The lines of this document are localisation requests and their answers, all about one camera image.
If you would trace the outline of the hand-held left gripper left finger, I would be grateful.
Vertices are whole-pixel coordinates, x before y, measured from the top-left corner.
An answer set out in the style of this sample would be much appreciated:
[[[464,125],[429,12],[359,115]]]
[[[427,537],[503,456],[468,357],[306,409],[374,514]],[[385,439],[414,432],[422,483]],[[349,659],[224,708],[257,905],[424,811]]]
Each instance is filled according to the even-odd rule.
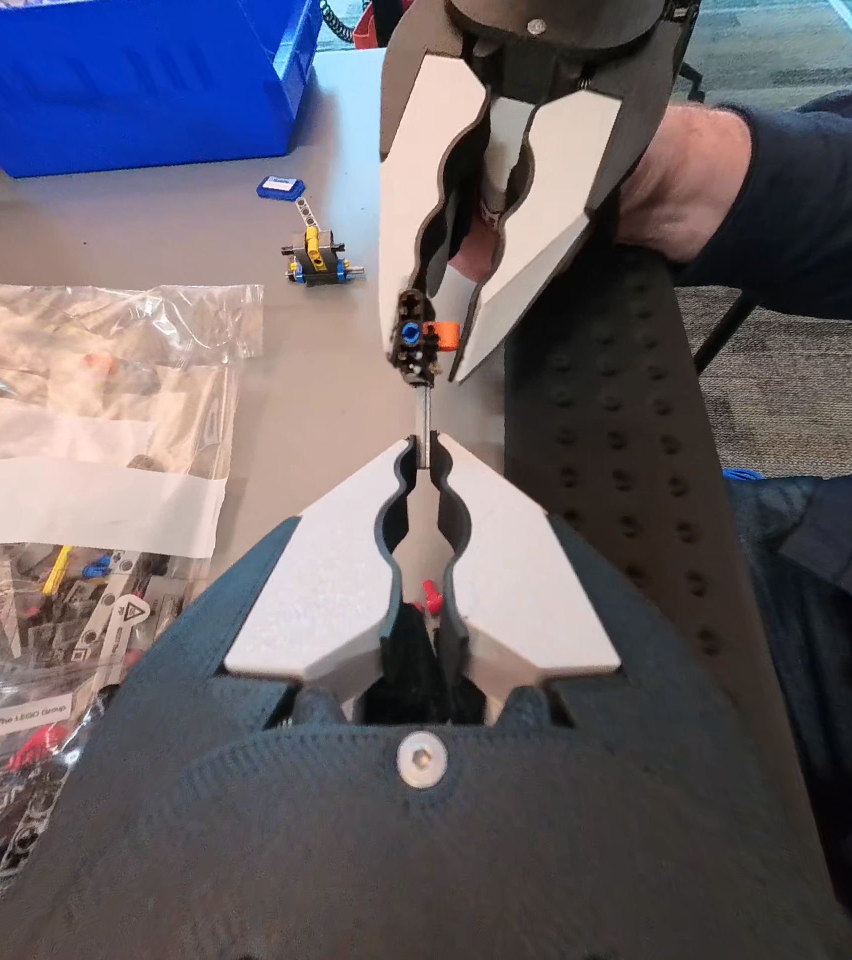
[[[245,679],[322,688],[339,702],[383,676],[403,603],[417,441],[402,438],[302,511],[224,659]]]

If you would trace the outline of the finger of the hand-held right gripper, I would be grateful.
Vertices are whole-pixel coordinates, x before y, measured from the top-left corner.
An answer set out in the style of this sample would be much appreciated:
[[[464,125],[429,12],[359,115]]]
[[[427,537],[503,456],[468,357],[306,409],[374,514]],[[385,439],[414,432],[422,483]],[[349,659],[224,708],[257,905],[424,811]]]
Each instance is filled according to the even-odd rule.
[[[432,301],[469,227],[489,111],[488,88],[465,58],[424,53],[410,73],[387,53],[380,131],[380,323],[387,361],[399,295],[414,287]]]
[[[576,91],[532,113],[520,150],[528,178],[499,223],[494,265],[470,302],[452,382],[469,378],[514,330],[585,233],[587,201],[621,106],[616,97]]]

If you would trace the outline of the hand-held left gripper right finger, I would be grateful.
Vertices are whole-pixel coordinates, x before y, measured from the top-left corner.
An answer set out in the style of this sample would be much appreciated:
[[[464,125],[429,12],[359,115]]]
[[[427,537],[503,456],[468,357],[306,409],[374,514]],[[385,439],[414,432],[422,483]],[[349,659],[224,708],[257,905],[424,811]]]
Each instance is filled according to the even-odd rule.
[[[437,432],[432,484],[437,525],[453,549],[437,650],[465,715],[494,722],[516,689],[621,668],[546,510]]]

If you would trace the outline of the yellow and black lego assembly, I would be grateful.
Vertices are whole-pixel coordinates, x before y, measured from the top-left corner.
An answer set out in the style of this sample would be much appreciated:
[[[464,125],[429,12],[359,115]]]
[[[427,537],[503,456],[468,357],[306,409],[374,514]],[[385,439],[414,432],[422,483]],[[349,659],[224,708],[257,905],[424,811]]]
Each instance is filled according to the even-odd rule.
[[[365,277],[364,268],[344,256],[345,245],[337,243],[331,231],[314,223],[305,227],[301,238],[282,246],[280,253],[287,259],[286,278],[293,284],[339,285]]]

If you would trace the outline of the black lego beam assembly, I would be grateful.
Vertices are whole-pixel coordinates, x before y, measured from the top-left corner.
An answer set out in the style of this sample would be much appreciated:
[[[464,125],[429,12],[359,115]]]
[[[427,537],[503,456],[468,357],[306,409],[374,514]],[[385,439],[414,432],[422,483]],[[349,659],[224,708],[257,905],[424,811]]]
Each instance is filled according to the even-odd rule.
[[[442,354],[455,354],[459,347],[460,324],[439,320],[431,300],[412,287],[397,301],[387,358],[409,386],[431,389],[442,373]]]

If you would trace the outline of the person's right forearm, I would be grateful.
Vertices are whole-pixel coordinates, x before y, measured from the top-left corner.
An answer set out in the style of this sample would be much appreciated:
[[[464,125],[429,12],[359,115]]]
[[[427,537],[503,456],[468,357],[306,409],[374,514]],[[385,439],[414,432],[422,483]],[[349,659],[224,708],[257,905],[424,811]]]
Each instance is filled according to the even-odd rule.
[[[724,103],[751,160],[729,213],[678,286],[739,289],[782,314],[852,321],[852,91],[791,109]]]

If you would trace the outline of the clear bags of LEGO parts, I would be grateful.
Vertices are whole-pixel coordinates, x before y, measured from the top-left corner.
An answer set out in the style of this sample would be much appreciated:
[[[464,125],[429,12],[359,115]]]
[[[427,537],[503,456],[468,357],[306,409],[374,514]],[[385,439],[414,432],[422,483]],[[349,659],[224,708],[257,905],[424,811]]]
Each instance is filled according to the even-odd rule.
[[[224,480],[0,460],[0,885],[132,666],[201,591]]]

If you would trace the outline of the person's right hand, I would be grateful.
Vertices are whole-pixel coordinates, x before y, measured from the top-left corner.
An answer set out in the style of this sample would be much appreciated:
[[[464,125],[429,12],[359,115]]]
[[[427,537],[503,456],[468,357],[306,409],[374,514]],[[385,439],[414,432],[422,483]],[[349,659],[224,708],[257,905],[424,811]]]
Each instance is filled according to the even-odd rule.
[[[673,103],[620,192],[616,241],[685,265],[729,214],[752,159],[752,134],[729,109]]]

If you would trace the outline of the black chair leg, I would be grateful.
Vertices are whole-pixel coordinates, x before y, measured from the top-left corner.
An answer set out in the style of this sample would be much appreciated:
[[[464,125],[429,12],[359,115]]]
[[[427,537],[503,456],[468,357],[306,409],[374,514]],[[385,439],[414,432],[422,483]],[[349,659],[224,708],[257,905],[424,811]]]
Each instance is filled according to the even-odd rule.
[[[696,351],[694,364],[696,374],[699,377],[702,376],[708,366],[710,366],[728,346],[757,306],[758,303],[755,298],[746,292],[742,292],[737,296]]]

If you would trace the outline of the person's jeans leg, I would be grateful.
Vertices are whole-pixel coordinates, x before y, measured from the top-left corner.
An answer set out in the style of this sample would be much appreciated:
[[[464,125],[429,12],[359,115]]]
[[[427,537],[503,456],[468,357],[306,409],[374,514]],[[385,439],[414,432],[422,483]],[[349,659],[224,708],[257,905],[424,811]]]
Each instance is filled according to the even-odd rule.
[[[852,474],[727,487],[832,881],[852,914]]]

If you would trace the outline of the blue plastic bin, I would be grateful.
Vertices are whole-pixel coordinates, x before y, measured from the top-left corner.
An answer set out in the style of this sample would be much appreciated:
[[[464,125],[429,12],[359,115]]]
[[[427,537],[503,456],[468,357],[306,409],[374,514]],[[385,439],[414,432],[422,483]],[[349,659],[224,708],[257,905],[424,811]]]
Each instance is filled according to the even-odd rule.
[[[284,155],[322,15],[307,1],[0,7],[13,178]]]

